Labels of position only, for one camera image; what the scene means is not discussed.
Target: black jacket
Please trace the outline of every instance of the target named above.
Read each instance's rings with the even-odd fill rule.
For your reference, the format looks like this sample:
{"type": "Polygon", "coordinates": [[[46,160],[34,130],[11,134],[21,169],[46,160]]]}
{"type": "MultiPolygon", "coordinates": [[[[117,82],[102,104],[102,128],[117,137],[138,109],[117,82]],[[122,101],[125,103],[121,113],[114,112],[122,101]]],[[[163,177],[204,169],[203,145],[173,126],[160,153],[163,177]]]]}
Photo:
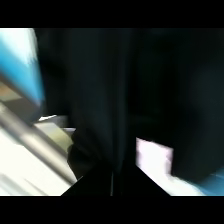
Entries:
{"type": "Polygon", "coordinates": [[[173,148],[185,180],[224,165],[223,29],[35,31],[48,113],[77,128],[74,172],[105,160],[119,173],[136,137],[173,148]]]}

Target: black coat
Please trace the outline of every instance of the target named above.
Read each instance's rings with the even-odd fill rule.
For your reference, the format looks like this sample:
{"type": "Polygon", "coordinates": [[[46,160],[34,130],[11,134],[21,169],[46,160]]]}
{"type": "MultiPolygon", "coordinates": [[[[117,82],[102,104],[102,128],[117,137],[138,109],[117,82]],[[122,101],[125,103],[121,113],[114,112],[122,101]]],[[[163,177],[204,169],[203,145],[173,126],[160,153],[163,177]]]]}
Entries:
{"type": "Polygon", "coordinates": [[[136,137],[173,148],[185,180],[224,165],[223,29],[35,31],[48,113],[77,128],[74,172],[104,160],[119,173],[136,137]]]}

